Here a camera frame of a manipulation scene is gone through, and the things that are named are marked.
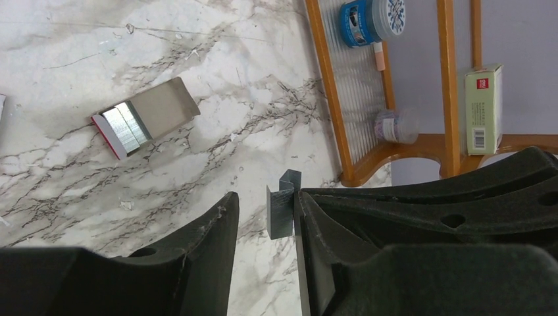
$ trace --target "barcode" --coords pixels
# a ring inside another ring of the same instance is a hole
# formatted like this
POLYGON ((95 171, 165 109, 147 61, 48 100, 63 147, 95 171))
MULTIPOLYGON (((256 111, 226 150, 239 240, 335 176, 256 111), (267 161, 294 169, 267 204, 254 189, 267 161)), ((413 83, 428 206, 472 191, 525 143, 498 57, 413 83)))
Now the barcode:
POLYGON ((474 140, 474 148, 475 149, 485 149, 484 128, 473 128, 472 134, 473 134, 473 140, 474 140))

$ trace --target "snowflake pattern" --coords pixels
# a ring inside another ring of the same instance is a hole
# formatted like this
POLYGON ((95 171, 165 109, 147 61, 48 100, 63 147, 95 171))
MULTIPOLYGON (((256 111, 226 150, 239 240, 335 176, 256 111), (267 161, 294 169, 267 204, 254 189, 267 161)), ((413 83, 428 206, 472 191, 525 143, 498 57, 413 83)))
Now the snowflake pattern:
POLYGON ((401 34, 405 28, 404 0, 388 0, 388 18, 392 31, 397 35, 401 34))

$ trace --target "screw hole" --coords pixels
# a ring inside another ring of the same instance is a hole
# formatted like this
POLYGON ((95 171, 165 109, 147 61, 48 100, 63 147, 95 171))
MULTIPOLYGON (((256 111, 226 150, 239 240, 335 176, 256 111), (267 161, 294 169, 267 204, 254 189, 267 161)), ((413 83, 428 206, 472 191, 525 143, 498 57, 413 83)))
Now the screw hole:
POLYGON ((457 228, 465 223, 465 217, 460 214, 451 214, 442 217, 440 221, 449 228, 457 228))
POLYGON ((129 258, 133 257, 147 257, 148 255, 154 255, 157 252, 155 248, 142 248, 134 251, 129 258))
POLYGON ((548 192, 539 197, 539 204, 543 206, 554 206, 558 204, 558 192, 548 192))

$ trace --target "gray wall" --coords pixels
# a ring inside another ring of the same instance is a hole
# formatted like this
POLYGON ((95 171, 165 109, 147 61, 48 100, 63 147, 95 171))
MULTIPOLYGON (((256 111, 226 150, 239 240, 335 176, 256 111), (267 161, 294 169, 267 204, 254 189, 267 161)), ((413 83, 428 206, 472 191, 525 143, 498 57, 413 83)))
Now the gray wall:
MULTIPOLYGON (((422 133, 443 133, 436 0, 407 0, 404 33, 390 42, 395 100, 418 109, 422 133)), ((457 68, 470 67, 469 0, 454 0, 457 68)), ((484 0, 483 62, 502 63, 503 131, 558 134, 558 1, 484 0)), ((438 179, 439 164, 392 164, 393 185, 438 179)))

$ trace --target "small plastic container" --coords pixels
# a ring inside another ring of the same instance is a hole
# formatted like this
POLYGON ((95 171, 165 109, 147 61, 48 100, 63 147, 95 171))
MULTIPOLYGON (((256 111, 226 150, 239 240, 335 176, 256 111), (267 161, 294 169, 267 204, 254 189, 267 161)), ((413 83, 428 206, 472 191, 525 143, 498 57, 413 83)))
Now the small plastic container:
POLYGON ((404 0, 354 0, 339 11, 339 29, 350 47, 379 43, 401 35, 405 28, 404 0))
POLYGON ((383 110, 374 121, 374 133, 385 142, 413 144, 419 136, 419 118, 413 109, 383 110))

